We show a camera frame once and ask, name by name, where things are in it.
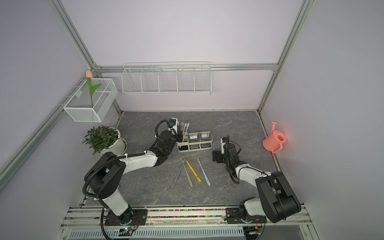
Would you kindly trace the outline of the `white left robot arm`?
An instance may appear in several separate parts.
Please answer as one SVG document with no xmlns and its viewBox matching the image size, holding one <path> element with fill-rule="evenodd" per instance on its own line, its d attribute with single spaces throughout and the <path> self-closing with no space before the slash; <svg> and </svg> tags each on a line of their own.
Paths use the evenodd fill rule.
<svg viewBox="0 0 384 240">
<path fill-rule="evenodd" d="M 138 169 L 157 167 L 165 162 L 183 135 L 174 130 L 162 131 L 153 146 L 144 152 L 115 155 L 107 152 L 84 177 L 83 195 L 99 201 L 112 211 L 118 224 L 127 225 L 134 218 L 131 206 L 124 199 L 118 186 L 123 175 Z"/>
</svg>

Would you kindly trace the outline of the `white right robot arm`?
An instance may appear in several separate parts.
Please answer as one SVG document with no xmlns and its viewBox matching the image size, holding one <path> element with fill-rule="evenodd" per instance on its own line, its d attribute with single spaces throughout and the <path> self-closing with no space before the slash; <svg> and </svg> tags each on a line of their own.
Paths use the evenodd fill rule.
<svg viewBox="0 0 384 240">
<path fill-rule="evenodd" d="M 249 224 L 270 220 L 277 223 L 299 213 L 302 204 L 294 193 L 285 175 L 280 172 L 266 172 L 241 161 L 235 143 L 227 141 L 221 143 L 221 150 L 212 151 L 212 161 L 225 164 L 225 169 L 233 183 L 246 182 L 256 188 L 257 198 L 248 198 L 238 208 L 229 208 L 227 221 Z"/>
</svg>

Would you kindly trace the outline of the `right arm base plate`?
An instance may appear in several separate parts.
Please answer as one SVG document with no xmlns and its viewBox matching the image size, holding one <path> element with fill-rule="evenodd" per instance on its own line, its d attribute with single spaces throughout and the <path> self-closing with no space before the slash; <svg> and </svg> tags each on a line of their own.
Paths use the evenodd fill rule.
<svg viewBox="0 0 384 240">
<path fill-rule="evenodd" d="M 242 207 L 226 208 L 225 221 L 228 224 L 266 224 L 267 218 L 265 216 L 249 216 Z"/>
</svg>

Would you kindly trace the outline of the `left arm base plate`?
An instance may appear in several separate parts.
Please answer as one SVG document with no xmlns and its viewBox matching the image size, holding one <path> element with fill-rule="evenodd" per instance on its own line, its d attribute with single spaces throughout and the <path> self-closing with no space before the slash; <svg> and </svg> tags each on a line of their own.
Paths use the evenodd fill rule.
<svg viewBox="0 0 384 240">
<path fill-rule="evenodd" d="M 147 209 L 128 209 L 121 216 L 116 216 L 109 211 L 105 225 L 106 226 L 144 226 L 148 218 Z"/>
</svg>

